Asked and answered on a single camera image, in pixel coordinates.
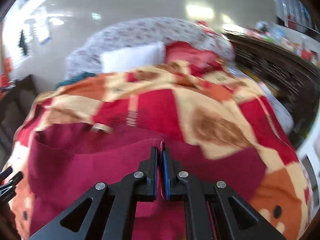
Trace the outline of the red embroidered pillow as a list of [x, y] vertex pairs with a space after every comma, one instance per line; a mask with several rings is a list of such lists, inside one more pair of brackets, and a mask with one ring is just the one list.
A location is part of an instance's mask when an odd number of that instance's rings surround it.
[[194, 48], [187, 42], [177, 41], [166, 45], [165, 62], [186, 61], [190, 75], [203, 77], [213, 71], [223, 71], [224, 61], [211, 50]]

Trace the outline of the floral quilt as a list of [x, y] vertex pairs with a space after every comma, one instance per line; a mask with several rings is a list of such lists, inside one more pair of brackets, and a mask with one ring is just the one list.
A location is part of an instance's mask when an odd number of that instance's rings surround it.
[[65, 60], [65, 79], [83, 72], [101, 73], [100, 55], [105, 51], [161, 41], [183, 41], [197, 49], [212, 50], [227, 62], [234, 61], [234, 48], [225, 35], [209, 34], [204, 25], [172, 17], [150, 17], [119, 22], [93, 34]]

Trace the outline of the maroon fleece garment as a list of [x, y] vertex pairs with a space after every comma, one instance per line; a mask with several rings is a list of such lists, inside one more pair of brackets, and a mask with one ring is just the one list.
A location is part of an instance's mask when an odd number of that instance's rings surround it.
[[33, 138], [28, 183], [35, 195], [30, 231], [36, 233], [98, 182], [113, 184], [135, 172], [152, 147], [165, 145], [171, 157], [202, 181], [223, 180], [244, 199], [253, 196], [266, 167], [253, 148], [220, 160], [206, 159], [199, 146], [145, 129], [120, 126], [94, 133], [86, 124], [53, 125]]

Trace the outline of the teal cloth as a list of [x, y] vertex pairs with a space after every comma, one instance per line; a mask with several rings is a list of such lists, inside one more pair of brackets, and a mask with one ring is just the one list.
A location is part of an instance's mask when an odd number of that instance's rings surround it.
[[75, 76], [75, 77], [71, 77], [69, 79], [65, 79], [59, 83], [57, 83], [55, 85], [55, 88], [58, 89], [59, 87], [63, 87], [63, 86], [67, 86], [67, 85], [72, 85], [76, 82], [79, 82], [83, 79], [86, 79], [88, 77], [95, 77], [96, 74], [95, 73], [90, 73], [90, 72], [82, 72], [81, 74]]

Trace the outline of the dark hanging cloth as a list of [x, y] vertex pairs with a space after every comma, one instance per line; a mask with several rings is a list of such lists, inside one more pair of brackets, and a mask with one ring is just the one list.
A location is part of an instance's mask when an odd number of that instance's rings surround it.
[[25, 41], [25, 36], [24, 36], [24, 32], [23, 29], [20, 32], [20, 40], [19, 40], [19, 45], [18, 45], [22, 51], [23, 51], [23, 55], [27, 56], [28, 55], [28, 45]]

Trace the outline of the white pillow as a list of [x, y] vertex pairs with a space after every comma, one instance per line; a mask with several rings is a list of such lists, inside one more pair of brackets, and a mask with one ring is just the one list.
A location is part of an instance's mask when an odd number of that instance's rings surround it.
[[165, 43], [153, 42], [137, 47], [103, 52], [100, 56], [102, 73], [125, 72], [134, 68], [165, 62]]

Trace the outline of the red orange patterned blanket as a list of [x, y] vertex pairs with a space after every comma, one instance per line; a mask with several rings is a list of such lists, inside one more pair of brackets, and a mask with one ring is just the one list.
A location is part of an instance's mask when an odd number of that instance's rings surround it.
[[9, 205], [22, 239], [28, 239], [35, 195], [28, 160], [37, 132], [53, 125], [86, 124], [113, 133], [130, 126], [199, 146], [220, 160], [253, 148], [265, 164], [253, 196], [245, 199], [285, 238], [299, 239], [309, 224], [308, 180], [266, 94], [257, 83], [225, 68], [203, 77], [177, 61], [128, 72], [100, 74], [40, 94], [18, 129], [7, 164], [23, 179]]

